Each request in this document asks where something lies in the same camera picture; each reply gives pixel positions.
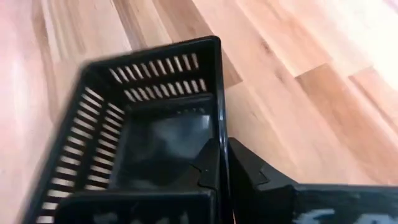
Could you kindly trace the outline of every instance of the black plastic basket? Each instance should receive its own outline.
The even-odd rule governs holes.
[[[221,42],[213,36],[87,65],[23,223],[53,223],[59,203],[86,190],[104,190],[107,200],[120,192],[154,200],[164,192],[192,202],[208,192],[205,222],[224,219],[222,74]]]

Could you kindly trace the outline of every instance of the basket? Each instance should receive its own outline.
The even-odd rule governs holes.
[[[85,66],[23,223],[54,223],[60,203],[78,207],[121,194],[162,205],[175,198],[184,202],[176,215],[199,200],[211,211],[204,222],[223,220],[229,187],[222,74],[214,36]]]

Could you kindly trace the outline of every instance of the black plastic crate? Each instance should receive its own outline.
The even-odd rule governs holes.
[[[23,222],[53,223],[65,197],[109,189],[210,190],[214,219],[230,217],[220,212],[229,198],[221,64],[213,36],[88,64]]]
[[[396,186],[300,184],[230,138],[237,224],[397,223]]]

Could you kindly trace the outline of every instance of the hardwood floor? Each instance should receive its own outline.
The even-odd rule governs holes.
[[[87,60],[218,35],[230,136],[299,182],[398,185],[398,2],[3,0],[0,217]]]

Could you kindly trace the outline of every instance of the wooden floor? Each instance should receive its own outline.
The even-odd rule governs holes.
[[[396,0],[0,1],[1,223],[85,60],[218,35],[228,132],[299,182],[398,185]]]

